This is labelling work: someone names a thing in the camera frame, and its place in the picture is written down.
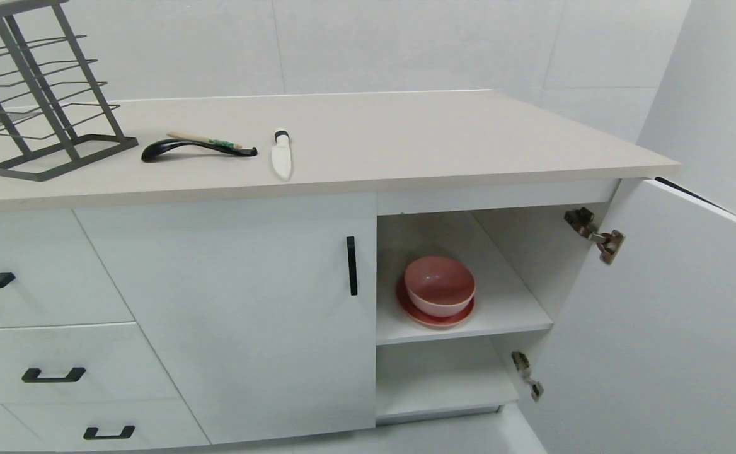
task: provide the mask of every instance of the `beige countertop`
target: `beige countertop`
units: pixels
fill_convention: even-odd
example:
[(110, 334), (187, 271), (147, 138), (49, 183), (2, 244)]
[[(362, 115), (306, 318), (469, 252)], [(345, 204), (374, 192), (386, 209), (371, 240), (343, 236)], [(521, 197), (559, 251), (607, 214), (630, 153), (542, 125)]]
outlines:
[[(115, 115), (141, 146), (47, 182), (0, 177), (0, 211), (653, 177), (678, 168), (488, 90), (129, 101)], [(289, 182), (270, 164), (276, 127), (291, 138)], [(143, 163), (144, 146), (172, 130), (256, 146), (259, 155), (180, 147), (163, 161)], [(21, 132), (50, 129), (40, 116)], [(98, 119), (78, 132), (110, 129)], [(19, 154), (0, 137), (0, 161)], [(64, 155), (22, 170), (62, 163)]]

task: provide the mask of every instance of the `metal rack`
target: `metal rack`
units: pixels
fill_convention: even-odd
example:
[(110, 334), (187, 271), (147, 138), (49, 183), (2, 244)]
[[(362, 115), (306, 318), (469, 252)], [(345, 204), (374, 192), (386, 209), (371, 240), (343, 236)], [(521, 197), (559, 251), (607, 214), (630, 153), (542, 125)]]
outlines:
[[(112, 113), (117, 109), (118, 104), (109, 104), (100, 89), (101, 86), (107, 84), (106, 81), (97, 81), (91, 68), (89, 68), (89, 65), (96, 60), (86, 59), (83, 50), (80, 49), (78, 40), (84, 38), (85, 35), (75, 35), (72, 31), (66, 14), (62, 10), (62, 6), (60, 6), (61, 3), (67, 1), (7, 0), (0, 3), (0, 38), (2, 43), (4, 43), (3, 46), (0, 46), (0, 58), (10, 57), (13, 63), (16, 64), (16, 69), (0, 74), (0, 88), (25, 85), (27, 89), (20, 95), (13, 95), (9, 98), (3, 98), (3, 100), (0, 98), (0, 121), (2, 123), (0, 136), (13, 138), (14, 143), (21, 152), (20, 156), (0, 163), (0, 176), (46, 181), (138, 145), (138, 140), (135, 140), (134, 137), (125, 137), (121, 127), (118, 126), (118, 122)], [(62, 37), (25, 40), (14, 15), (40, 8), (53, 9), (57, 22), (62, 29)], [(43, 63), (36, 61), (33, 49), (61, 43), (68, 43), (68, 46), (71, 47), (72, 54), (74, 54), (74, 59), (45, 61)], [(63, 73), (72, 69), (80, 69), (84, 80), (58, 81), (58, 83), (49, 83), (47, 80), (47, 77), (53, 74)], [(71, 90), (66, 95), (55, 95), (54, 87), (72, 86), (74, 90)], [(89, 92), (94, 95), (95, 102), (68, 101), (75, 96)], [(23, 111), (4, 108), (4, 104), (19, 100), (19, 98), (28, 95), (34, 97), (34, 101), (37, 104), (36, 107), (24, 109)], [(66, 107), (73, 106), (95, 107), (97, 113), (80, 118), (77, 121), (72, 121), (66, 115)], [(41, 115), (45, 117), (45, 120), (51, 126), (51, 133), (42, 136), (31, 136), (23, 135), (19, 132), (18, 126), (20, 124)], [(113, 135), (78, 135), (75, 131), (75, 127), (80, 124), (102, 116), (110, 124)], [(27, 140), (42, 141), (51, 137), (56, 137), (59, 143), (37, 150), (32, 150), (27, 143)], [(88, 141), (109, 142), (112, 145), (100, 151), (80, 156), (77, 152), (78, 144)], [(71, 160), (68, 163), (43, 170), (42, 172), (24, 172), (23, 170), (14, 169), (14, 167), (21, 164), (58, 151), (65, 151)]]

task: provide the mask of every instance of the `bowl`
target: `bowl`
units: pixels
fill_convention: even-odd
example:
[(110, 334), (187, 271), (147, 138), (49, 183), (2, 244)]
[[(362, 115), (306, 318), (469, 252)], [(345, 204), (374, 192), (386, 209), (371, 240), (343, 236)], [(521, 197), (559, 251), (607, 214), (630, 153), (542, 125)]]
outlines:
[(451, 317), (474, 297), (474, 276), (460, 262), (422, 257), (405, 270), (405, 287), (417, 308), (433, 317)]

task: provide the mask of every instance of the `red plate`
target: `red plate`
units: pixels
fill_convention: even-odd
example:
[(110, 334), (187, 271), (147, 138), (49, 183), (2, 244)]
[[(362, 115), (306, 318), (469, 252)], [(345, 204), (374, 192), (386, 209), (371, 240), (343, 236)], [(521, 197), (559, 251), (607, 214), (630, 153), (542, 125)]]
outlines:
[(399, 279), (399, 282), (396, 284), (396, 300), (399, 301), (399, 305), (402, 306), (402, 309), (406, 314), (408, 314), (408, 316), (410, 316), (410, 318), (425, 327), (441, 330), (443, 328), (455, 327), (455, 325), (460, 324), (467, 319), (474, 310), (474, 298), (472, 298), (471, 301), (469, 301), (469, 305), (467, 305), (464, 310), (461, 310), (453, 316), (433, 317), (417, 308), (416, 305), (410, 301), (408, 290), (405, 288), (405, 278)]

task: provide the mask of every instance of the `white floor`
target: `white floor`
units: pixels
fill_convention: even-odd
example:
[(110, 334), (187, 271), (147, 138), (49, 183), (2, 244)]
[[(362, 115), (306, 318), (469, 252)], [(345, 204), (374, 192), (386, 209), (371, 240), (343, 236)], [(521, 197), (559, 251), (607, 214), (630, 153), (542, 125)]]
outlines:
[(546, 454), (516, 405), (452, 417), (266, 443), (129, 451), (131, 454)]

